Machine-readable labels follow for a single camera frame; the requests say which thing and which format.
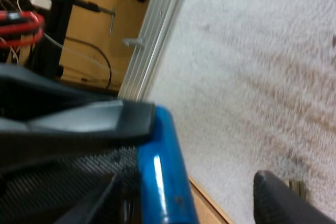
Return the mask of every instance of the black metal frame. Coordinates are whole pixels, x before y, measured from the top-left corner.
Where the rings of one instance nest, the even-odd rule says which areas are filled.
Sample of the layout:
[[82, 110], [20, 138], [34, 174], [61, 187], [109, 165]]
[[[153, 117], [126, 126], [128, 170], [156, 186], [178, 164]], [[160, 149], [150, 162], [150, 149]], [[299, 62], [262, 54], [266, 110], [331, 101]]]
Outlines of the black metal frame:
[[[67, 33], [73, 4], [74, 0], [56, 2], [55, 5], [53, 4], [48, 18], [46, 33], [62, 45]], [[46, 39], [42, 40], [38, 52], [34, 55], [36, 66], [33, 70], [46, 78], [55, 78], [61, 53], [62, 50], [59, 47]]]

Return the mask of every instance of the red cable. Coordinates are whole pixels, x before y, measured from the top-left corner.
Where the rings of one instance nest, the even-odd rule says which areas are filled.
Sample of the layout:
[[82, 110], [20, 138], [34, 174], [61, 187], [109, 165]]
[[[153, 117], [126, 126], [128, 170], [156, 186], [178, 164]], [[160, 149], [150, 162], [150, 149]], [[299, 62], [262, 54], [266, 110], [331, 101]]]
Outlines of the red cable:
[[26, 39], [26, 40], [9, 40], [6, 42], [0, 41], [0, 48], [3, 47], [23, 47], [23, 46], [29, 46], [32, 44], [35, 44], [36, 42], [38, 42], [39, 40], [41, 40], [43, 37], [43, 29], [40, 28], [37, 32], [36, 35], [33, 36], [33, 38], [31, 39]]
[[[6, 20], [10, 15], [17, 15], [17, 13], [9, 14], [7, 12], [0, 12], [0, 20]], [[32, 12], [21, 12], [19, 13], [19, 17], [29, 18], [31, 21], [24, 24], [0, 26], [0, 35], [20, 35], [22, 33], [27, 35], [35, 33], [36, 30], [38, 30], [38, 32], [31, 39], [27, 40], [0, 41], [0, 48], [32, 45], [43, 37], [44, 18], [41, 15]]]

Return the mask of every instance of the blue frame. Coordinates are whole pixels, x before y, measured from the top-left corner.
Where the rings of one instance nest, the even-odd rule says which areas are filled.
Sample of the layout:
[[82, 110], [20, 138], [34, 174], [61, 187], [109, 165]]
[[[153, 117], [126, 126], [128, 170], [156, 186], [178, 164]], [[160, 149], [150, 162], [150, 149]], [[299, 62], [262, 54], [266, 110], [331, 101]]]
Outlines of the blue frame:
[[152, 141], [138, 150], [144, 224], [199, 223], [173, 119], [156, 108]]

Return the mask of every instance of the white carpet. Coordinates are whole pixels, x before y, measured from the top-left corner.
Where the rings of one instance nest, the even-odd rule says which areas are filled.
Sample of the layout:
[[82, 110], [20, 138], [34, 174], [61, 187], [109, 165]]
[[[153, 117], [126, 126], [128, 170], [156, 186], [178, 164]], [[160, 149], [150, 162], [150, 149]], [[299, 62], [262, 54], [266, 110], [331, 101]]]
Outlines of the white carpet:
[[148, 99], [236, 223], [254, 223], [259, 169], [303, 180], [336, 219], [334, 33], [336, 0], [184, 1]]

